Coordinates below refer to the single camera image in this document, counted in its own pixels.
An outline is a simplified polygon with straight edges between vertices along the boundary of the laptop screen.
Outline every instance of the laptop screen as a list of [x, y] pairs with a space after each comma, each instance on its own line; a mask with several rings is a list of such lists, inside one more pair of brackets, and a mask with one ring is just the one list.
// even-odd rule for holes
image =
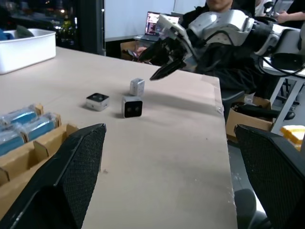
[[[168, 17], [171, 21], [174, 21], [176, 23], [179, 22], [179, 17], [177, 16], [172, 16], [169, 14], [164, 14], [164, 15]], [[154, 13], [154, 12], [147, 13], [146, 28], [145, 28], [146, 35], [159, 36], [159, 33], [161, 32], [160, 26], [157, 25], [159, 16], [160, 13]]]

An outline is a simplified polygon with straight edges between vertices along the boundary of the blue packaged item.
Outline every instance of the blue packaged item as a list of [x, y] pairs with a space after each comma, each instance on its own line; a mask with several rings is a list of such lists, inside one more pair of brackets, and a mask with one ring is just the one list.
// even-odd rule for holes
[[5, 127], [0, 131], [0, 156], [24, 144], [22, 135], [13, 126]]
[[20, 110], [5, 114], [0, 117], [0, 120], [4, 124], [13, 124], [13, 123], [25, 124], [35, 118], [37, 118], [35, 105], [30, 105]]
[[25, 135], [27, 142], [30, 142], [55, 129], [55, 119], [56, 118], [53, 114], [47, 113], [29, 123], [23, 124], [19, 128], [19, 131]]

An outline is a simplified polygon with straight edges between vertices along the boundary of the person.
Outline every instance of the person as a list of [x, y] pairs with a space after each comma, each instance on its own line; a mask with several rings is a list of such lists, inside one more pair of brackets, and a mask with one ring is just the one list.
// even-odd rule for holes
[[305, 21], [305, 0], [294, 0], [287, 12], [282, 11], [275, 18], [280, 25], [302, 28]]
[[256, 17], [263, 17], [266, 14], [264, 13], [265, 4], [267, 2], [272, 2], [272, 0], [256, 0], [255, 1], [255, 16]]
[[[194, 11], [183, 16], [181, 25], [188, 28], [189, 24], [199, 15], [208, 11], [226, 12], [230, 9], [241, 10], [251, 16], [255, 2], [238, 0], [207, 0], [204, 7], [197, 7]], [[219, 78], [222, 90], [238, 90], [252, 93], [260, 83], [262, 75], [255, 64], [257, 60], [251, 56], [251, 50], [245, 47], [210, 44], [198, 62], [195, 73], [206, 74]]]

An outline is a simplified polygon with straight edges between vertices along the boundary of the yellow object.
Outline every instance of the yellow object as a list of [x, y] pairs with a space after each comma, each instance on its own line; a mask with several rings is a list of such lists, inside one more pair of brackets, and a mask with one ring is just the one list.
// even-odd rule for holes
[[286, 138], [297, 150], [301, 150], [302, 141], [305, 135], [305, 126], [286, 125], [281, 128], [283, 137]]

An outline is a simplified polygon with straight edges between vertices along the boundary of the laptop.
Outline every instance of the laptop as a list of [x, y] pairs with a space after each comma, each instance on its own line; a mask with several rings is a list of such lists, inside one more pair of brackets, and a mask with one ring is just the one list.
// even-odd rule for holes
[[[146, 19], [146, 27], [145, 27], [145, 35], [143, 35], [140, 39], [146, 41], [156, 42], [159, 39], [159, 35], [161, 32], [161, 27], [157, 24], [159, 16], [161, 13], [148, 12]], [[173, 16], [170, 14], [163, 14], [168, 17], [171, 21], [179, 23], [180, 17]]]

